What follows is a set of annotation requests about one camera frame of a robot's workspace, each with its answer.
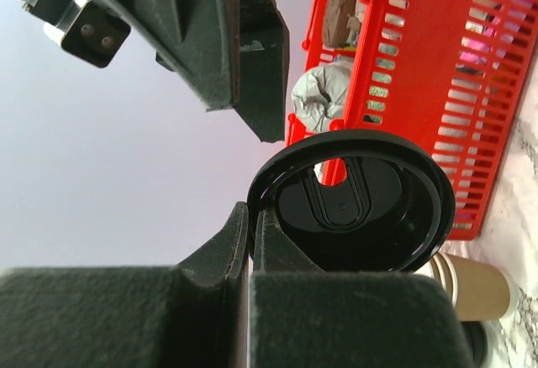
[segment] white marble countertop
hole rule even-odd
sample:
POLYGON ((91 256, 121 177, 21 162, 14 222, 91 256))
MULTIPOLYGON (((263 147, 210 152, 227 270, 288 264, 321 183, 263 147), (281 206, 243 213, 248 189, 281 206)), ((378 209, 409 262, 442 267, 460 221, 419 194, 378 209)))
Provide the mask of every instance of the white marble countertop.
POLYGON ((488 322, 495 339, 489 366, 538 367, 538 67, 530 73, 481 236, 447 242, 443 250, 495 265, 521 288, 514 316, 488 322))

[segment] brown paper cup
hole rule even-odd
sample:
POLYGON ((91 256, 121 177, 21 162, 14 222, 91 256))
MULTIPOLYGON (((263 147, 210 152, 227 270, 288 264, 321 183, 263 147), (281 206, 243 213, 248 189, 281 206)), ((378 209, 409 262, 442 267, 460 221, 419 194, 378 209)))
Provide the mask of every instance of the brown paper cup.
POLYGON ((441 258, 445 276, 446 270, 456 274, 447 281, 456 286, 455 309, 462 322, 500 319, 514 312, 519 292, 497 267, 454 255, 441 258))
POLYGON ((456 271, 445 254, 438 253, 434 256, 433 260, 437 263, 438 269, 442 272, 442 275, 445 278, 443 287, 451 298, 452 305, 456 306, 458 291, 456 271))

